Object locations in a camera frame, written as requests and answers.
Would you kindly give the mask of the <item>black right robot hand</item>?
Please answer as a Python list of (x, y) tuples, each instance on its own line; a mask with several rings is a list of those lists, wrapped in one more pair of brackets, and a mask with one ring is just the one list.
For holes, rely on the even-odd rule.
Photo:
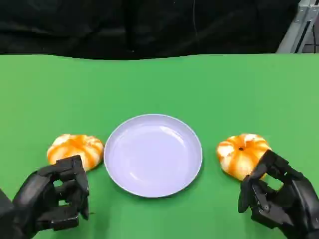
[(319, 198), (311, 182), (288, 161), (267, 150), (241, 183), (238, 212), (288, 239), (319, 237)]

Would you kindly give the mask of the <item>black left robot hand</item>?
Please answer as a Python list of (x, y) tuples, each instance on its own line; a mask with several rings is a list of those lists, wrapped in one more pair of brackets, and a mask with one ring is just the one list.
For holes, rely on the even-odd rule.
[(39, 231), (77, 227), (89, 219), (89, 184), (80, 155), (31, 173), (13, 199), (14, 222), (31, 239)]

